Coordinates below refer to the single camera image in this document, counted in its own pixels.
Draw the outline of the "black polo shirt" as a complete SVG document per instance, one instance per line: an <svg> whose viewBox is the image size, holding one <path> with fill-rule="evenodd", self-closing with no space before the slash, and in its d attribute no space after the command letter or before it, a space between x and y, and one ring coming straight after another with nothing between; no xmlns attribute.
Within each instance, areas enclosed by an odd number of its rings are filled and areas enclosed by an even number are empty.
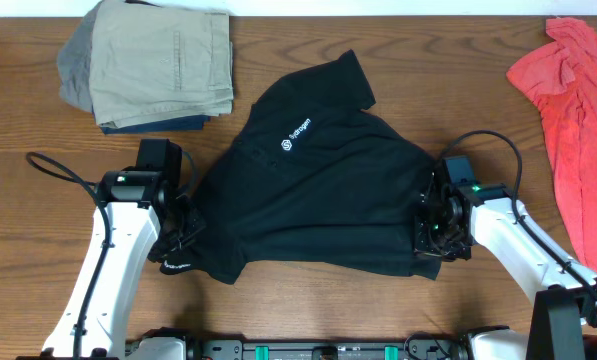
<svg viewBox="0 0 597 360"><path fill-rule="evenodd" d="M280 78L192 196L205 227L161 271L234 283L256 261L324 262L433 279L414 218L433 159L371 113L353 52Z"/></svg>

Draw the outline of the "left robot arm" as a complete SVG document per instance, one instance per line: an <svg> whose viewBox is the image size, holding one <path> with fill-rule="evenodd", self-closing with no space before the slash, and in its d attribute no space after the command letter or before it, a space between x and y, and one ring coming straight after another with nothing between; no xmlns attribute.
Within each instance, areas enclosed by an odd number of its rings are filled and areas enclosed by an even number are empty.
<svg viewBox="0 0 597 360"><path fill-rule="evenodd" d="M68 304L38 359L186 359L186 336L161 329L126 349L127 328L141 273L169 210L176 205L177 170L108 172L93 189L90 244Z"/></svg>

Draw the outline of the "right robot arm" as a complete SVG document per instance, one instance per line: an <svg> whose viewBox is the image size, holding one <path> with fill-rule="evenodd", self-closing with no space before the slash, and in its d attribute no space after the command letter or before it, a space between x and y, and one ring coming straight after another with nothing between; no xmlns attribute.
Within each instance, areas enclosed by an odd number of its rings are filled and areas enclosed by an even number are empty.
<svg viewBox="0 0 597 360"><path fill-rule="evenodd" d="M443 261L486 248L533 306L530 330L462 335L456 359L597 359L597 273L564 251L502 185L431 186L420 196L414 249Z"/></svg>

